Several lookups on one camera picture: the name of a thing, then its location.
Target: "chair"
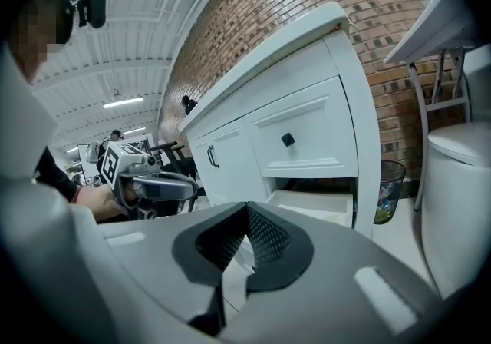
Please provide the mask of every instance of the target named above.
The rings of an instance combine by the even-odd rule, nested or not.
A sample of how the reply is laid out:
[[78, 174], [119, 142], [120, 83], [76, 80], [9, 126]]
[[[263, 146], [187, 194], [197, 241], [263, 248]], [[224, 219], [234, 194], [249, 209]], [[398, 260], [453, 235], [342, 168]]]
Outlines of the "chair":
[[[177, 142], [169, 142], [168, 144], [161, 144], [150, 148], [150, 151], [163, 151], [170, 163], [167, 165], [161, 165], [160, 169], [164, 172], [175, 172], [178, 174], [183, 174], [184, 176], [189, 176], [196, 181], [196, 164], [192, 157], [184, 157], [183, 149], [184, 145], [178, 145]], [[189, 201], [188, 212], [193, 211], [194, 203], [198, 197], [206, 196], [205, 189], [200, 187], [197, 194]]]

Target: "fluorescent light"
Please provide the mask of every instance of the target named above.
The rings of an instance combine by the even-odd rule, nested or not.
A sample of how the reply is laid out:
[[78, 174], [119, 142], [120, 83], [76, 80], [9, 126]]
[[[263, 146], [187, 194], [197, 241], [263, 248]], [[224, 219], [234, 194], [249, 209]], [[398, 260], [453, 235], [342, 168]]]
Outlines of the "fluorescent light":
[[126, 131], [126, 132], [123, 132], [123, 135], [125, 135], [125, 134], [129, 134], [130, 132], [142, 131], [142, 130], [144, 130], [145, 128], [146, 128], [146, 127], [142, 127], [142, 128], [137, 128], [136, 130]]
[[129, 100], [110, 102], [109, 104], [104, 104], [103, 107], [104, 107], [104, 109], [108, 109], [108, 108], [112, 108], [112, 107], [117, 107], [118, 105], [131, 104], [133, 102], [140, 102], [140, 101], [143, 101], [143, 97], [130, 98]]

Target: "white floor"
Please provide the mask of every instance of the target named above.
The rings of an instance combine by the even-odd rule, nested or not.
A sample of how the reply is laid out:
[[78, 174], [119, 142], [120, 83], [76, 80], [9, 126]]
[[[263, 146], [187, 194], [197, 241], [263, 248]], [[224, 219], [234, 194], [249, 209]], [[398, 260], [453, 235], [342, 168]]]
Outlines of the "white floor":
[[[208, 199], [200, 197], [193, 211], [206, 209], [209, 206]], [[409, 266], [437, 293], [421, 247], [420, 213], [415, 212], [413, 206], [413, 199], [400, 200], [392, 220], [374, 226], [373, 241]], [[187, 207], [188, 203], [184, 206], [183, 212], [187, 212]], [[233, 318], [246, 302], [246, 277], [250, 274], [252, 271], [240, 266], [235, 259], [226, 268], [222, 283], [227, 320]]]
[[374, 225], [372, 240], [409, 266], [436, 292], [421, 246], [421, 213], [415, 212], [413, 207], [414, 199], [399, 200], [392, 220]]

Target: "drawer knob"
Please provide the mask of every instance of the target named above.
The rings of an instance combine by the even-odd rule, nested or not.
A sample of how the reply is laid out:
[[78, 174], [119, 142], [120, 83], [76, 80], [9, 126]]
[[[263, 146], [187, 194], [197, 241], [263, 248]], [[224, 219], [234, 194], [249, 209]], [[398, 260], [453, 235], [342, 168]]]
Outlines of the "drawer knob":
[[289, 132], [282, 136], [282, 141], [286, 147], [292, 146], [295, 143], [295, 139], [293, 139], [293, 136]]

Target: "hand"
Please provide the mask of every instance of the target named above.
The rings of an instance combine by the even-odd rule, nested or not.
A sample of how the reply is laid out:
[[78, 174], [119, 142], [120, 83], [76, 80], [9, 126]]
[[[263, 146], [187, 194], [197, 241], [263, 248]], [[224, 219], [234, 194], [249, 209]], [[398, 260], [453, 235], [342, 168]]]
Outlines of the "hand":
[[82, 187], [77, 197], [77, 204], [84, 205], [92, 210], [92, 214], [96, 221], [106, 220], [117, 216], [118, 214], [126, 214], [126, 209], [116, 203], [113, 198], [113, 191], [109, 184], [103, 184], [99, 187], [85, 186]]
[[133, 181], [128, 181], [127, 183], [124, 184], [124, 199], [128, 202], [131, 203], [137, 198], [137, 193], [135, 192], [135, 189], [133, 188]]

